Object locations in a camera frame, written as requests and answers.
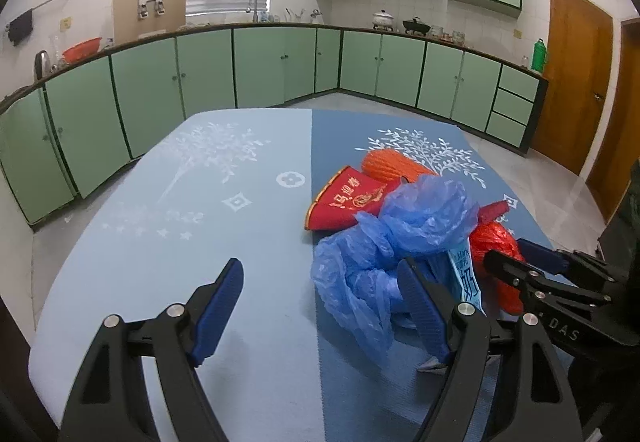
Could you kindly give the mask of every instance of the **table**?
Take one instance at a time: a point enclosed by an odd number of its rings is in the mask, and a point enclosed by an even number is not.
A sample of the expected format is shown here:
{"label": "table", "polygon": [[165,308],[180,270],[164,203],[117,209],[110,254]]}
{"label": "table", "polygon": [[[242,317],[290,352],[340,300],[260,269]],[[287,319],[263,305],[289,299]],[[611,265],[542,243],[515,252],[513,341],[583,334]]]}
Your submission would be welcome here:
{"label": "table", "polygon": [[[54,421],[62,420],[105,316],[155,317],[214,281],[236,257],[244,265],[244,289],[215,355],[197,370],[228,438],[411,440],[442,377],[415,372],[426,353],[410,332],[396,332],[388,368],[364,356],[317,299],[309,278],[314,237],[303,229],[306,209],[326,181],[344,165],[359,167],[369,148],[383,147],[463,181],[481,205],[506,198],[505,227],[550,247],[513,191],[452,125],[307,109],[194,115],[127,175],[50,290],[30,377]],[[144,370],[158,432],[173,441],[153,359],[145,359]],[[485,405],[492,386],[489,378]],[[487,414],[476,409],[473,440]]]}

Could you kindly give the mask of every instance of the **metal screw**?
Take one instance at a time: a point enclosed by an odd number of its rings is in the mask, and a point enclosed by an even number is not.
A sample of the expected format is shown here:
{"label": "metal screw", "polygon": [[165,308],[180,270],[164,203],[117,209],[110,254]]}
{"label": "metal screw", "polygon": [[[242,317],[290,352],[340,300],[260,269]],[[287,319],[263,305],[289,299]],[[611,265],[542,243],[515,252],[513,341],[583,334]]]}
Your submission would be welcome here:
{"label": "metal screw", "polygon": [[463,316],[471,316],[475,311],[476,308],[470,303],[460,303],[460,305],[458,305],[458,312]]}
{"label": "metal screw", "polygon": [[107,328],[113,328],[118,323],[120,323],[120,318],[118,316],[116,316],[116,314],[112,314],[110,316],[107,316],[106,318],[104,318],[104,321],[102,322],[102,324],[104,326],[106,326]]}
{"label": "metal screw", "polygon": [[171,317],[180,317],[182,314],[184,314],[184,305],[181,305],[180,303],[174,303],[166,310],[166,313]]}
{"label": "metal screw", "polygon": [[536,315],[529,312],[524,314],[524,316],[522,316],[522,319],[527,325],[535,326],[538,324],[538,318],[536,317]]}

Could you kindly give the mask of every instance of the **faucet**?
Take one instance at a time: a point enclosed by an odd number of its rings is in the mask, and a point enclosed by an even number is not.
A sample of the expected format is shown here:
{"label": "faucet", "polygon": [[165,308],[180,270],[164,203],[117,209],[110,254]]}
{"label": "faucet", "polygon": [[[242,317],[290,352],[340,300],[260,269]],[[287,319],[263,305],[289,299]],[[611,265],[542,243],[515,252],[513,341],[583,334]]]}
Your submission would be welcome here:
{"label": "faucet", "polygon": [[[246,9],[247,13],[251,12],[251,0],[249,0],[249,7]],[[254,0],[254,24],[258,23],[258,0]]]}

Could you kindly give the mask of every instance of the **blue plastic bag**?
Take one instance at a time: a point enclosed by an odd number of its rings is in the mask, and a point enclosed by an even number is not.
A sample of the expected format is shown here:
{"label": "blue plastic bag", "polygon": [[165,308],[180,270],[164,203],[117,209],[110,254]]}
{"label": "blue plastic bag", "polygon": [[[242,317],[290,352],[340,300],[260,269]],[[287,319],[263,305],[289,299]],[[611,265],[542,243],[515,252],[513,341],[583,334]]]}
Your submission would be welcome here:
{"label": "blue plastic bag", "polygon": [[469,236],[478,209],[461,182],[422,175],[387,195],[377,218],[357,213],[356,226],[316,245],[311,278],[318,294],[373,361],[382,364],[393,342],[391,313],[406,312],[398,262],[433,259],[435,279],[450,280],[445,251]]}

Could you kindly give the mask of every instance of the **blue gripper pad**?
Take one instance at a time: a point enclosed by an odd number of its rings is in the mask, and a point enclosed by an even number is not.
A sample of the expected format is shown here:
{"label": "blue gripper pad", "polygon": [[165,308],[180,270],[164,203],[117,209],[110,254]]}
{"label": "blue gripper pad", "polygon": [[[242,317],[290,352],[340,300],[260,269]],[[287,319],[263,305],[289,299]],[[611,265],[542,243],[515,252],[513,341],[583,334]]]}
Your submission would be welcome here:
{"label": "blue gripper pad", "polygon": [[517,243],[520,254],[529,265],[542,269],[550,275],[561,275],[569,268],[569,262],[551,249],[523,238],[519,239]]}
{"label": "blue gripper pad", "polygon": [[[422,273],[426,279],[436,283],[428,270]],[[405,260],[398,263],[398,287],[427,352],[439,362],[449,361],[451,350],[447,343],[447,323]]]}
{"label": "blue gripper pad", "polygon": [[219,287],[196,324],[196,339],[190,354],[195,366],[200,366],[218,347],[244,285],[242,263],[235,260],[226,275],[222,274],[216,280],[216,284]]}

